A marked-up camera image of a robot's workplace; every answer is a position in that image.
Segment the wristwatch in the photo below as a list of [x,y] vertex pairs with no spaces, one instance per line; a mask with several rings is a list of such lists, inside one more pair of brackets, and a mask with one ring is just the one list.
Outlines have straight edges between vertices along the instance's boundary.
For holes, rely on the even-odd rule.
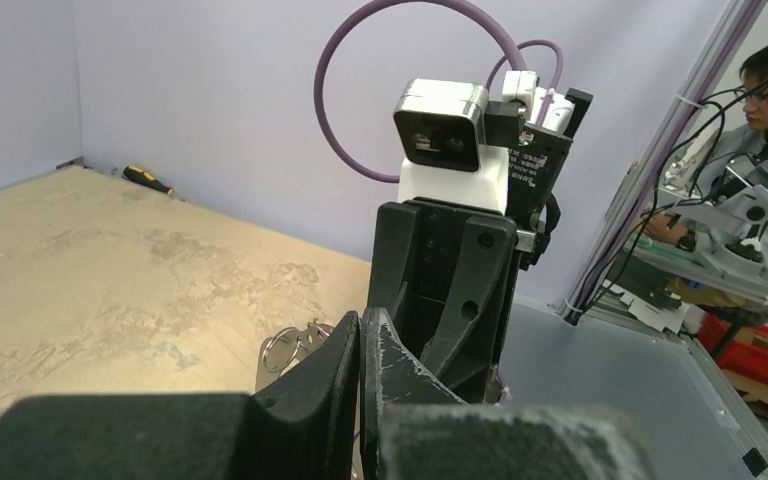
[[693,252],[696,250],[696,231],[688,230],[683,237],[678,239],[676,246],[686,252]]

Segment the screw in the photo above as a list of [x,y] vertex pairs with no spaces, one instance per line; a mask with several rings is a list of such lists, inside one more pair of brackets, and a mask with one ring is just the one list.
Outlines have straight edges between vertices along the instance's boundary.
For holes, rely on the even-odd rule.
[[482,233],[478,236],[478,244],[484,248],[490,248],[493,246],[493,235],[489,233]]

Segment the hand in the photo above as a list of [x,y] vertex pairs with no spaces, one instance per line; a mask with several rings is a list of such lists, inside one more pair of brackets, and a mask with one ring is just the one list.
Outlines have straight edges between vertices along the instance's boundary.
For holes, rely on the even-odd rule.
[[[648,216],[648,213],[644,214],[643,220],[646,220]],[[643,229],[643,233],[656,242],[678,245],[678,241],[681,240],[681,237],[687,235],[688,230],[686,226],[678,223],[673,228],[667,226],[671,218],[663,213],[656,213],[649,220],[646,228]]]

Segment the gray table surface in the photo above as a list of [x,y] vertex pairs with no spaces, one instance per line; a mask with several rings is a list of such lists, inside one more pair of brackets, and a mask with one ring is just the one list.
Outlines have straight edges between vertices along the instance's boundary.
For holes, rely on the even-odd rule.
[[625,412],[659,479],[751,479],[719,396],[684,346],[585,317],[577,327],[514,305],[500,372],[511,404],[597,404]]

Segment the camera lens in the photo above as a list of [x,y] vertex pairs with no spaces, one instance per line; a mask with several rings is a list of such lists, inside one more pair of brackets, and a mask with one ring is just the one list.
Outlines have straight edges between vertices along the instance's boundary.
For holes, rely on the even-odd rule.
[[460,152],[463,152],[465,147],[463,144],[463,140],[461,140],[460,138],[450,138],[446,140],[446,148],[448,148],[453,152],[460,153]]

